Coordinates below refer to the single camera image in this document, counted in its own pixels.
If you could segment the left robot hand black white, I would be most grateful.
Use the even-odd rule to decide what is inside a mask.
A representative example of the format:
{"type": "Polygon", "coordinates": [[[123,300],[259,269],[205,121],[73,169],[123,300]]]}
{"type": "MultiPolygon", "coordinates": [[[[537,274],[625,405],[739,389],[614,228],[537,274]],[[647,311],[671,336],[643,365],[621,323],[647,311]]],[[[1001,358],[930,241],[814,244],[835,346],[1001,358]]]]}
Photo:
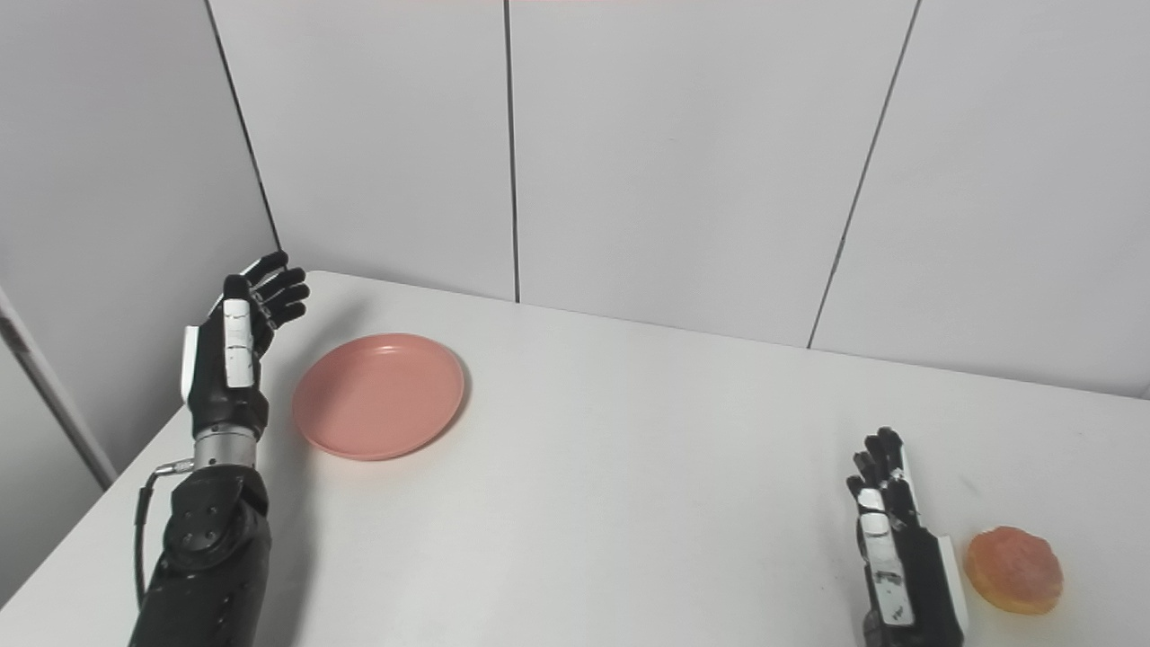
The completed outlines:
{"type": "Polygon", "coordinates": [[[261,438],[270,418],[261,361],[279,328],[305,314],[309,295],[305,271],[283,251],[227,275],[204,323],[185,329],[181,396],[193,437],[239,428],[261,438]]]}

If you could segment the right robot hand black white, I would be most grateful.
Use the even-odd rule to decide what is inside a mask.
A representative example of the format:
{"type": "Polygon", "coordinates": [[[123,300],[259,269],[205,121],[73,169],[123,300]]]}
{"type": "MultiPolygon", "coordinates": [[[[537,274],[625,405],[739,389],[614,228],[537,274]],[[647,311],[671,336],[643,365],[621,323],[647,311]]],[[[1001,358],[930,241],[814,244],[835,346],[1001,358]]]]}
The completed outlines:
{"type": "Polygon", "coordinates": [[[867,646],[963,646],[969,613],[954,547],[925,527],[907,450],[891,428],[866,437],[846,480],[865,562],[867,646]]]}

